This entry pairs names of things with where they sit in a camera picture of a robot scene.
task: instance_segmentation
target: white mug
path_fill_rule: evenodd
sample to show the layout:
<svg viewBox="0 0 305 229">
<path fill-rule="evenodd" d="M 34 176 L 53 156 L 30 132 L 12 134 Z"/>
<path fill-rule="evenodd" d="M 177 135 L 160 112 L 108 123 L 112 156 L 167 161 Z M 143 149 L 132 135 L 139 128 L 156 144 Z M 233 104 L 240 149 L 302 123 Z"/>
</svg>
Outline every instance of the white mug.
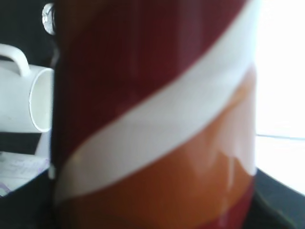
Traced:
<svg viewBox="0 0 305 229">
<path fill-rule="evenodd" d="M 29 65 L 24 53 L 0 44 L 0 132 L 37 133 L 51 128 L 54 71 Z"/>
</svg>

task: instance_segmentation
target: metal object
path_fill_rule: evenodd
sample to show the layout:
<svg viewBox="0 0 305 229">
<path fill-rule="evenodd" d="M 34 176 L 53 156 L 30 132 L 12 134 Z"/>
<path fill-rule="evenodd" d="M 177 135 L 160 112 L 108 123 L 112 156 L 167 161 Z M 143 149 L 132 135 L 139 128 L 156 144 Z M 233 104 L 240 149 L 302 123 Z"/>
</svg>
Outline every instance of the metal object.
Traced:
<svg viewBox="0 0 305 229">
<path fill-rule="evenodd" d="M 45 31 L 48 34 L 55 35 L 55 20 L 54 20 L 55 10 L 54 4 L 48 3 L 43 7 L 42 10 L 42 24 Z"/>
</svg>

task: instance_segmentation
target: red mug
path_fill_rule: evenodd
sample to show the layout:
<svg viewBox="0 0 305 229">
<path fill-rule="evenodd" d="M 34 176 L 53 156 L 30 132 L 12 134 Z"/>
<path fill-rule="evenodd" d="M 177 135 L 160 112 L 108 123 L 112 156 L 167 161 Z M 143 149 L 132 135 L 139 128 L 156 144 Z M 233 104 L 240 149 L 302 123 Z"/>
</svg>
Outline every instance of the red mug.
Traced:
<svg viewBox="0 0 305 229">
<path fill-rule="evenodd" d="M 73 2 L 56 9 L 62 228 L 241 228 L 256 171 L 259 1 Z"/>
</svg>

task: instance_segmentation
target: orange stripe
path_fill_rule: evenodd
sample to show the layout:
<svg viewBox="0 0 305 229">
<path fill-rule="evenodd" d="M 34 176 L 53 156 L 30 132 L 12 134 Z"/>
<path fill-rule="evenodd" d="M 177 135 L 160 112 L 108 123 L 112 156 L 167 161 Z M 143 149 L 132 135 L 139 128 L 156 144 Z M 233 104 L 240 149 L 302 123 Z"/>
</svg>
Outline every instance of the orange stripe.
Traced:
<svg viewBox="0 0 305 229">
<path fill-rule="evenodd" d="M 254 105 L 254 85 L 251 69 L 228 107 L 187 143 L 104 190 L 61 203 L 61 215 L 71 217 L 62 218 L 63 228 L 186 229 L 224 214 L 253 180 L 239 159 L 221 150 L 253 153 L 254 120 L 247 111 Z M 237 128 L 228 129 L 232 123 Z M 240 144 L 224 145 L 228 139 Z"/>
</svg>

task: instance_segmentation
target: white stripe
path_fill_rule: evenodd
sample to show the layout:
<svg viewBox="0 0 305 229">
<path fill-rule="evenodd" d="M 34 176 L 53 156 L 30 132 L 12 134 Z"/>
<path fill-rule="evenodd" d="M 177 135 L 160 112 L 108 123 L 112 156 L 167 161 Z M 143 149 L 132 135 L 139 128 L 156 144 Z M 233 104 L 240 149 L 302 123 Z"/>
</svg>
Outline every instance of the white stripe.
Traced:
<svg viewBox="0 0 305 229">
<path fill-rule="evenodd" d="M 84 142 L 61 171 L 55 203 L 109 186 L 181 145 L 221 112 L 253 60 L 259 0 L 247 3 L 181 77 Z"/>
</svg>

